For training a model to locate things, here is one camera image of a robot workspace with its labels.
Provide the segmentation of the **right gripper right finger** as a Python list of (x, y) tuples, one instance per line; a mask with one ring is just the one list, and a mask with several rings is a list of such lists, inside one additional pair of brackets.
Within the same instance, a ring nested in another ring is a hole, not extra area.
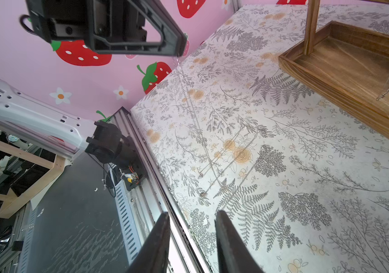
[(262, 273), (227, 213), (216, 214), (218, 268), (220, 273)]

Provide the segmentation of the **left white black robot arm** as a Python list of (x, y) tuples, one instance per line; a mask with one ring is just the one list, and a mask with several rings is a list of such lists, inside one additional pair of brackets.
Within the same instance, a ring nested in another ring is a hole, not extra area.
[[(27, 32), (65, 42), (79, 64), (106, 53), (180, 57), (186, 36), (160, 1), (28, 1), (20, 17)], [(126, 173), (140, 170), (130, 138), (113, 124), (90, 122), (38, 102), (0, 79), (0, 122), (15, 126), (67, 155), (83, 150)]]

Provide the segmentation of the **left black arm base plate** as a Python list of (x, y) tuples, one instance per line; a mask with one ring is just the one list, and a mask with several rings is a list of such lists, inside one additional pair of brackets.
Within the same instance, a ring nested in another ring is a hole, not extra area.
[(120, 152), (112, 159), (112, 164), (120, 169), (120, 178), (128, 192), (141, 185), (148, 177), (142, 160), (135, 150)]

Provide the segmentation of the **wooden jewelry display stand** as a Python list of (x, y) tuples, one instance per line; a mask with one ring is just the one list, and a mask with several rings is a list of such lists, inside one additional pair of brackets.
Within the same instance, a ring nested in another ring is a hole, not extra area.
[(389, 139), (389, 35), (331, 21), (318, 27), (310, 1), (304, 40), (280, 68)]

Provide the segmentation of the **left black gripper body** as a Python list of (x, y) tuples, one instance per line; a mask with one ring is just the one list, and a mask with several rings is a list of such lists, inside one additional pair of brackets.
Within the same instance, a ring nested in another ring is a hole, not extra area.
[(21, 27), (47, 43), (92, 42), (93, 1), (27, 1), (28, 14), (19, 17)]

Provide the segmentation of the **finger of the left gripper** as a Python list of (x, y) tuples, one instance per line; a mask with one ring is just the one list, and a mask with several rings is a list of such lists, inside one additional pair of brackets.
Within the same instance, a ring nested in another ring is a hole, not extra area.
[(100, 54), (181, 57), (187, 41), (160, 1), (87, 1), (87, 28)]

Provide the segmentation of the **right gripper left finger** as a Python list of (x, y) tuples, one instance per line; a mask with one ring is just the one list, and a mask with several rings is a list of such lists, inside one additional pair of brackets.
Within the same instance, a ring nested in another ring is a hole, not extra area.
[(127, 273), (166, 273), (170, 243), (170, 217), (163, 212)]

